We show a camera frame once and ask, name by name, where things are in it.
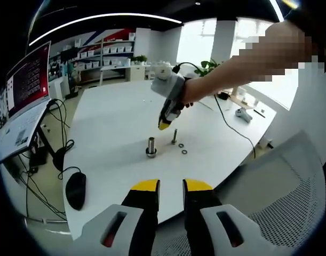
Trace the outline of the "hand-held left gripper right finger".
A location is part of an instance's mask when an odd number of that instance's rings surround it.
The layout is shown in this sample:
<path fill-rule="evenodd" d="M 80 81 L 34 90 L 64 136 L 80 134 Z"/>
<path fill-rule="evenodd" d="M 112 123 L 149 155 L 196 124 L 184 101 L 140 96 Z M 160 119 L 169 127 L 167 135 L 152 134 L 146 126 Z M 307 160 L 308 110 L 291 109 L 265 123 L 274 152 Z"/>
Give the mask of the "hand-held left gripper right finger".
<path fill-rule="evenodd" d="M 210 185 L 184 179 L 183 193 L 192 255 L 267 255 L 259 226 L 232 205 L 221 204 Z"/>

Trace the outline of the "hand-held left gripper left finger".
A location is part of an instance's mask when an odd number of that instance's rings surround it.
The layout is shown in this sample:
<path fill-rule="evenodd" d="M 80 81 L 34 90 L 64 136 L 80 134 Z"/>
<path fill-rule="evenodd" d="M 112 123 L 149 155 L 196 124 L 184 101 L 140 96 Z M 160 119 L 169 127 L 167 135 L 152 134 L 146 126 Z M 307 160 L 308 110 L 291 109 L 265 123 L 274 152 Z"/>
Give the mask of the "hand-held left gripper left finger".
<path fill-rule="evenodd" d="M 159 211 L 159 179 L 134 185 L 123 202 L 87 222 L 74 241 L 75 255 L 150 255 Z"/>

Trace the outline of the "person's right hand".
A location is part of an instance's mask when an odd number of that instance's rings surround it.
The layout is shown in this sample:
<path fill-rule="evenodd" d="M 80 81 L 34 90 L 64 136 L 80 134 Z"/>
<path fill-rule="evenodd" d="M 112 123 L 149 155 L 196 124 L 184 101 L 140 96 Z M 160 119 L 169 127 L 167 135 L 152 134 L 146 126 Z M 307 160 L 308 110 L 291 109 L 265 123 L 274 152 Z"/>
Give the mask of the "person's right hand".
<path fill-rule="evenodd" d="M 189 108 L 194 104 L 194 102 L 201 100 L 203 97 L 202 79 L 193 78 L 186 80 L 185 90 L 182 96 L 182 103 L 184 106 Z"/>

